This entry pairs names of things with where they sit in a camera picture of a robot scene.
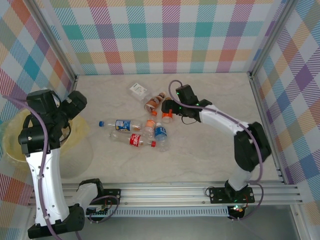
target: marble table surface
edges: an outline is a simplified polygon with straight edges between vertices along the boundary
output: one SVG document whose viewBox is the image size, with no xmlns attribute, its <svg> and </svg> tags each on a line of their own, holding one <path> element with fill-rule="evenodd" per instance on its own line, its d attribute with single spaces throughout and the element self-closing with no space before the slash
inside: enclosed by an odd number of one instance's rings
<svg viewBox="0 0 320 240">
<path fill-rule="evenodd" d="M 88 169 L 63 183 L 80 183 L 100 178 L 104 183 L 198 182 L 226 181 L 234 168 L 234 141 L 218 129 L 203 123 L 185 125 L 181 117 L 164 124 L 170 149 L 137 148 L 112 142 L 108 132 L 98 126 L 106 118 L 146 120 L 148 114 L 140 102 L 127 94 L 132 81 L 147 84 L 158 94 L 168 92 L 171 80 L 189 84 L 199 100 L 207 99 L 221 111 L 248 122 L 261 122 L 246 73 L 140 74 L 80 76 L 76 89 L 87 98 L 81 112 L 91 127 L 87 136 L 93 148 L 93 160 Z M 158 108 L 158 120 L 161 120 Z M 258 176 L 256 168 L 253 179 Z M 263 164 L 262 180 L 277 180 L 272 156 Z"/>
</svg>

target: small brown bottle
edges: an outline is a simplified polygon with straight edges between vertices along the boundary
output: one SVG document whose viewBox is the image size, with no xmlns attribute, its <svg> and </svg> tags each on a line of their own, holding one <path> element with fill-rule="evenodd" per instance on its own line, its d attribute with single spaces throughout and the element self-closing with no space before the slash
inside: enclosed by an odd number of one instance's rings
<svg viewBox="0 0 320 240">
<path fill-rule="evenodd" d="M 161 103 L 161 101 L 166 97 L 166 92 L 161 92 L 159 93 L 158 96 L 154 96 L 152 97 L 145 105 L 144 105 L 144 109 L 147 110 L 149 113 L 152 113 L 152 111 L 154 111 L 159 104 Z"/>
</svg>

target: red bottle label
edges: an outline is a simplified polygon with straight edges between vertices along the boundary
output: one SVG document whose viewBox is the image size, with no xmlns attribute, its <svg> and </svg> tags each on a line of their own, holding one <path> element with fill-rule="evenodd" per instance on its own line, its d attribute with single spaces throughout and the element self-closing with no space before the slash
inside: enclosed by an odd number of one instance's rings
<svg viewBox="0 0 320 240">
<path fill-rule="evenodd" d="M 139 134 L 132 134 L 130 137 L 130 145 L 139 147 L 139 140 L 140 140 L 140 135 Z"/>
</svg>

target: blue bottle label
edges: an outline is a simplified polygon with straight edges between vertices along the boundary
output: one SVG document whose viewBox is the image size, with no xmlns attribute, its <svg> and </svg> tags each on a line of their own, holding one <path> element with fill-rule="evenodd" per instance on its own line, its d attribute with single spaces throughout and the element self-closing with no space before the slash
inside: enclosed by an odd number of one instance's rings
<svg viewBox="0 0 320 240">
<path fill-rule="evenodd" d="M 167 131 L 163 126 L 158 126 L 154 131 L 155 136 L 158 136 L 160 134 L 167 136 Z"/>
<path fill-rule="evenodd" d="M 130 120 L 117 120 L 115 121 L 115 129 L 121 131 L 130 131 Z"/>
</svg>

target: purple cable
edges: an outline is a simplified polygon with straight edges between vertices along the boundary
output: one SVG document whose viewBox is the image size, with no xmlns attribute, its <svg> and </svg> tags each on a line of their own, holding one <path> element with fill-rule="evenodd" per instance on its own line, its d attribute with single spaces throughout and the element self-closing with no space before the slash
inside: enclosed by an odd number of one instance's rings
<svg viewBox="0 0 320 240">
<path fill-rule="evenodd" d="M 190 109 L 203 109 L 203 110 L 207 110 L 207 111 L 211 111 L 211 112 L 213 112 L 213 113 L 219 114 L 219 115 L 225 117 L 226 119 L 230 120 L 231 122 L 239 125 L 239 126 L 240 126 L 241 128 L 243 128 L 243 130 L 245 130 L 246 133 L 250 136 L 250 138 L 251 138 L 251 140 L 252 140 L 252 142 L 253 142 L 253 144 L 254 144 L 254 146 L 255 146 L 256 152 L 257 152 L 257 154 L 258 154 L 259 165 L 260 165 L 260 172 L 259 172 L 259 177 L 258 177 L 256 180 L 251 180 L 251 181 L 249 181 L 249 183 L 250 183 L 251 185 L 258 185 L 258 186 L 260 186 L 260 188 L 261 188 L 261 199 L 260 199 L 258 205 L 254 208 L 254 210 L 253 210 L 252 212 L 250 212 L 247 216 L 241 218 L 242 220 L 247 219 L 248 217 L 250 217 L 253 213 L 255 213 L 255 212 L 259 209 L 259 207 L 260 207 L 260 205 L 261 205 L 261 203 L 262 203 L 262 201 L 263 201 L 263 199 L 264 199 L 264 194 L 265 194 L 263 187 L 258 183 L 258 182 L 261 180 L 262 174 L 263 174 L 263 161 L 262 161 L 262 157 L 261 157 L 261 152 L 260 152 L 260 149 L 259 149 L 259 145 L 258 145 L 255 137 L 252 135 L 252 133 L 251 133 L 245 126 L 243 126 L 241 123 L 239 123 L 237 120 L 233 119 L 232 117 L 224 114 L 223 112 L 220 112 L 220 111 L 217 111 L 217 110 L 215 110 L 215 109 L 208 108 L 208 107 L 203 107 L 203 106 L 190 106 L 190 105 L 186 105 L 186 104 L 183 104 L 183 103 L 179 102 L 177 99 L 175 99 L 175 97 L 174 97 L 173 94 L 171 93 L 171 85 L 172 85 L 174 82 L 180 83 L 181 86 L 183 86 L 183 84 L 182 84 L 182 82 L 179 81 L 179 80 L 172 80 L 172 81 L 169 83 L 169 95 L 170 95 L 170 97 L 172 98 L 172 100 L 175 101 L 177 104 L 179 104 L 180 106 L 186 107 L 186 108 L 190 108 Z"/>
<path fill-rule="evenodd" d="M 45 168 L 45 162 L 46 162 L 46 155 L 47 155 L 47 150 L 48 150 L 48 131 L 46 128 L 46 125 L 44 123 L 44 121 L 42 120 L 42 118 L 39 116 L 39 114 L 33 110 L 30 106 L 28 106 L 26 103 L 23 102 L 23 100 L 18 100 L 15 99 L 13 97 L 10 96 L 2 96 L 4 99 L 7 99 L 13 103 L 19 104 L 21 106 L 23 106 L 24 108 L 28 109 L 35 117 L 36 119 L 39 121 L 42 130 L 43 130 L 43 135 L 44 135 L 44 143 L 43 143 L 43 154 L 42 154 L 42 160 L 41 160 L 41 165 L 40 165 L 40 170 L 39 170 L 39 176 L 42 176 L 44 173 L 44 168 Z M 54 231 L 54 229 L 51 226 L 50 220 L 49 220 L 49 216 L 47 214 L 47 210 L 45 207 L 45 200 L 44 200 L 44 194 L 42 191 L 42 177 L 40 177 L 38 179 L 38 191 L 39 191 L 39 201 L 40 201 L 40 206 L 41 206 L 41 210 L 43 213 L 43 218 L 45 220 L 45 223 L 51 233 L 51 235 L 56 239 L 56 240 L 62 240 Z M 81 237 L 79 236 L 79 234 L 77 234 L 77 237 L 79 240 L 82 240 Z"/>
<path fill-rule="evenodd" d="M 260 149 L 259 149 L 259 145 L 255 139 L 255 137 L 252 135 L 252 133 L 245 127 L 243 126 L 240 122 L 238 122 L 237 120 L 233 119 L 232 117 L 224 114 L 223 112 L 220 112 L 220 111 L 217 111 L 215 109 L 211 109 L 211 108 L 208 108 L 208 107 L 203 107 L 203 106 L 190 106 L 190 105 L 186 105 L 186 104 L 183 104 L 181 102 L 179 102 L 177 99 L 175 99 L 175 97 L 172 95 L 171 93 L 171 85 L 174 83 L 174 82 L 177 82 L 177 83 L 180 83 L 181 87 L 183 86 L 182 82 L 179 81 L 179 80 L 172 80 L 170 83 L 169 83 L 169 95 L 170 97 L 172 98 L 173 101 L 175 101 L 177 104 L 179 104 L 180 106 L 183 106 L 183 107 L 186 107 L 186 108 L 189 108 L 189 109 L 203 109 L 203 110 L 207 110 L 207 111 L 210 111 L 210 112 L 213 112 L 213 113 L 216 113 L 216 114 L 219 114 L 221 116 L 223 116 L 224 118 L 230 120 L 231 122 L 239 125 L 241 128 L 243 128 L 243 130 L 246 131 L 246 133 L 250 136 L 254 146 L 255 146 L 255 149 L 256 149 L 256 152 L 258 154 L 258 159 L 259 159 L 259 165 L 260 165 L 260 172 L 259 172 L 259 177 L 256 179 L 256 180 L 251 180 L 249 181 L 249 183 L 251 184 L 255 184 L 257 182 L 259 182 L 262 178 L 262 174 L 263 174 L 263 161 L 262 161 L 262 157 L 261 157 L 261 152 L 260 152 Z"/>
<path fill-rule="evenodd" d="M 113 213 L 111 213 L 109 216 L 106 216 L 106 217 L 103 218 L 101 221 L 96 221 L 96 222 L 95 222 L 96 224 L 103 223 L 103 222 L 107 221 L 108 219 L 110 219 L 110 218 L 116 213 L 116 211 L 117 211 L 117 209 L 118 209 L 118 207 L 119 207 L 119 204 L 120 204 L 119 199 L 118 199 L 117 197 L 111 196 L 111 195 L 98 197 L 98 198 L 96 198 L 96 199 L 93 199 L 91 203 L 94 203 L 94 202 L 99 201 L 99 200 L 101 200 L 101 199 L 108 199 L 108 198 L 111 198 L 111 199 L 115 199 L 115 200 L 116 200 L 116 207 L 115 207 Z M 92 215 L 93 215 L 92 213 L 89 215 L 89 220 L 94 223 L 94 221 L 91 219 L 91 216 L 92 216 Z"/>
</svg>

